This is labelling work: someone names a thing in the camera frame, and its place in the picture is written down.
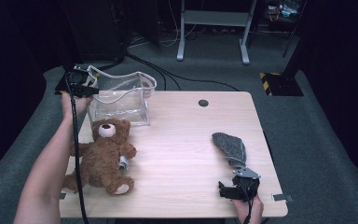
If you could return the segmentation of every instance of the teddy bear snout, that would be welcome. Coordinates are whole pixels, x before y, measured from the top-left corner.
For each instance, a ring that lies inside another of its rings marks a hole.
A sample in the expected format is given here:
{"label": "teddy bear snout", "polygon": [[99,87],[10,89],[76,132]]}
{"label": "teddy bear snout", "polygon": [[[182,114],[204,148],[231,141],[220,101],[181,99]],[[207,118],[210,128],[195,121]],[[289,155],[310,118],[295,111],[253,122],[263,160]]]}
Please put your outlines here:
{"label": "teddy bear snout", "polygon": [[98,133],[102,137],[112,137],[116,133],[116,127],[113,124],[103,124],[98,129]]}

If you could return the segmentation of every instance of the wire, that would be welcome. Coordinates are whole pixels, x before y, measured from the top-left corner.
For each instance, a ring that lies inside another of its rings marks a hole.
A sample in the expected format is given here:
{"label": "wire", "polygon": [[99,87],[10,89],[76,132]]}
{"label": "wire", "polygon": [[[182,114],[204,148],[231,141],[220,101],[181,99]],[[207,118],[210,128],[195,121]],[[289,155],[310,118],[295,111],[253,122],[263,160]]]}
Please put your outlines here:
{"label": "wire", "polygon": [[245,218],[245,220],[243,221],[243,224],[248,224],[250,219],[251,219],[251,213],[252,213],[252,206],[253,206],[253,201],[254,201],[254,198],[252,198],[252,202],[251,200],[249,199],[248,197],[248,194],[246,193],[246,190],[245,188],[243,187],[243,185],[241,184],[241,182],[239,183],[239,185],[241,186],[242,190],[245,192],[245,196],[246,196],[246,201],[248,202],[249,204],[249,213],[248,213],[248,216]]}
{"label": "wire", "polygon": [[80,176],[80,153],[79,153],[79,140],[77,134],[77,115],[76,115],[76,102],[74,95],[71,91],[71,87],[68,83],[68,76],[65,77],[66,87],[68,88],[69,95],[71,96],[71,105],[72,105],[72,115],[73,115],[73,124],[74,124],[74,141],[75,141],[75,170],[76,170],[76,182],[77,189],[79,191],[79,200],[80,200],[80,208],[81,215],[83,217],[83,221],[86,224],[89,224],[89,220],[87,219],[86,209],[84,206],[84,198],[83,198],[83,186],[81,184],[81,176]]}
{"label": "wire", "polygon": [[187,78],[187,77],[180,77],[180,76],[177,76],[177,75],[174,75],[166,70],[164,70],[163,68],[161,67],[158,67],[157,65],[153,64],[153,63],[150,63],[150,62],[147,62],[145,60],[142,60],[141,58],[133,55],[133,54],[130,54],[128,52],[126,52],[126,56],[128,56],[129,58],[139,62],[139,63],[143,63],[147,66],[150,66],[152,67],[153,69],[155,69],[156,71],[158,71],[163,77],[164,75],[170,77],[175,83],[176,83],[176,86],[178,87],[178,90],[181,91],[182,88],[179,86],[179,83],[173,78],[173,77],[177,77],[177,78],[181,78],[183,80],[186,80],[186,81],[195,81],[195,82],[207,82],[207,83],[215,83],[215,84],[220,84],[220,85],[224,85],[224,86],[227,86],[227,87],[230,87],[231,89],[235,90],[235,91],[240,91],[239,89],[231,86],[231,85],[228,85],[227,83],[223,83],[223,82],[219,82],[219,81],[214,81],[214,80],[200,80],[200,79],[192,79],[192,78]]}
{"label": "wire", "polygon": [[178,40],[178,36],[179,36],[178,25],[176,24],[176,19],[175,19],[175,17],[173,16],[173,12],[172,12],[171,0],[168,1],[168,4],[169,4],[169,6],[170,6],[170,11],[171,11],[171,15],[172,15],[172,18],[173,18],[173,23],[175,24],[176,37],[175,37],[175,39],[172,41],[172,43],[169,44],[169,45],[163,45],[163,44],[161,44],[161,45],[164,46],[164,47],[170,47],[170,46],[172,46],[172,45]]}

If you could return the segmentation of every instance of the black cable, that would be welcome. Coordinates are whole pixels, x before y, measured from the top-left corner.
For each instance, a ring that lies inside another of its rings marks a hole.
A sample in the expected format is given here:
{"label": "black cable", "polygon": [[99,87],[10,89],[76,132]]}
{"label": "black cable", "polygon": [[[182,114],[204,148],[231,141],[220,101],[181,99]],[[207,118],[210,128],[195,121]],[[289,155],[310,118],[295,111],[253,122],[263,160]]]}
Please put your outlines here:
{"label": "black cable", "polygon": [[76,102],[74,95],[71,91],[71,87],[68,83],[68,76],[65,77],[66,86],[69,91],[69,95],[71,96],[71,105],[72,105],[72,115],[73,115],[73,130],[74,130],[74,141],[75,141],[75,170],[76,170],[76,182],[77,182],[77,189],[79,191],[79,200],[80,200],[80,208],[81,208],[81,215],[83,217],[83,221],[86,224],[89,224],[89,220],[87,219],[86,209],[84,206],[84,198],[83,198],[83,186],[81,184],[81,176],[80,176],[80,153],[79,153],[79,140],[77,134],[77,114],[76,114]]}
{"label": "black cable", "polygon": [[253,198],[252,198],[252,202],[251,200],[249,199],[249,196],[248,194],[246,193],[246,190],[245,188],[243,187],[243,185],[241,183],[239,183],[239,185],[241,186],[242,190],[245,192],[245,197],[246,197],[246,201],[248,202],[249,204],[249,213],[248,213],[248,216],[245,218],[245,220],[243,221],[243,224],[248,224],[249,221],[251,220],[251,213],[252,213],[252,206],[253,206]]}
{"label": "black cable", "polygon": [[179,84],[177,83],[177,81],[173,78],[173,77],[178,77],[178,78],[181,78],[181,79],[184,79],[186,81],[196,81],[196,82],[211,82],[211,83],[215,83],[215,84],[220,84],[220,85],[224,85],[224,86],[227,86],[227,87],[230,87],[232,88],[233,90],[235,91],[240,91],[238,90],[237,88],[233,87],[233,86],[230,86],[228,85],[227,83],[223,83],[223,82],[219,82],[219,81],[213,81],[213,80],[200,80],[200,79],[192,79],[192,78],[187,78],[187,77],[179,77],[177,75],[174,75],[166,70],[164,70],[163,68],[161,67],[158,67],[157,65],[153,64],[153,63],[150,63],[150,62],[147,62],[133,54],[130,54],[130,53],[126,53],[126,56],[128,56],[129,58],[132,58],[133,60],[137,61],[137,62],[140,62],[140,63],[144,63],[150,67],[152,67],[153,69],[159,71],[160,73],[163,73],[165,74],[166,76],[170,77],[175,83],[176,85],[178,86],[178,89],[180,89],[180,91],[182,90],[179,86]]}

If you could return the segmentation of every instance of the human arm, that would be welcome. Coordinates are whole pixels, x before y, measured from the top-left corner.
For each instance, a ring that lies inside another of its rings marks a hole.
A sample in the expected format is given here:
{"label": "human arm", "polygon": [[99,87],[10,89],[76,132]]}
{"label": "human arm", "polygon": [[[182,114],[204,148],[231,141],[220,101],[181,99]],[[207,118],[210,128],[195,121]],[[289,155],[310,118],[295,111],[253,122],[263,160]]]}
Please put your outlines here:
{"label": "human arm", "polygon": [[[237,210],[238,219],[240,220],[240,223],[243,223],[249,214],[249,204],[241,200],[232,200],[232,202],[234,203],[235,209]],[[263,202],[261,202],[260,198],[258,197],[258,194],[256,194],[253,201],[251,219],[249,220],[249,223],[260,224],[263,210],[264,204]]]}
{"label": "human arm", "polygon": [[[76,113],[82,113],[91,100],[76,99]],[[60,223],[60,194],[73,133],[72,106],[67,93],[62,95],[62,113],[62,123],[28,175],[14,223]]]}

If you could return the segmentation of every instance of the human hand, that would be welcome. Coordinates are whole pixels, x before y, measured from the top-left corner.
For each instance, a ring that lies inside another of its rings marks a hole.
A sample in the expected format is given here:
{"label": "human hand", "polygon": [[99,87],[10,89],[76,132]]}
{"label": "human hand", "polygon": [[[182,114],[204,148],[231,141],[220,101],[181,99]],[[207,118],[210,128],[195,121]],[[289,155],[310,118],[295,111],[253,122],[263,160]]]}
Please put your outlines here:
{"label": "human hand", "polygon": [[[234,203],[235,209],[237,210],[238,219],[241,223],[243,223],[249,214],[249,204],[241,200],[232,200],[232,202]],[[263,202],[261,202],[260,198],[258,197],[258,194],[256,194],[253,201],[251,219],[249,223],[260,224],[263,210],[264,204]]]}
{"label": "human hand", "polygon": [[[76,113],[81,114],[92,101],[92,96],[87,98],[76,98],[75,97],[75,104],[76,104]],[[72,120],[72,104],[71,104],[71,96],[68,93],[63,93],[61,98],[62,104],[62,113],[63,119],[70,119]]]}

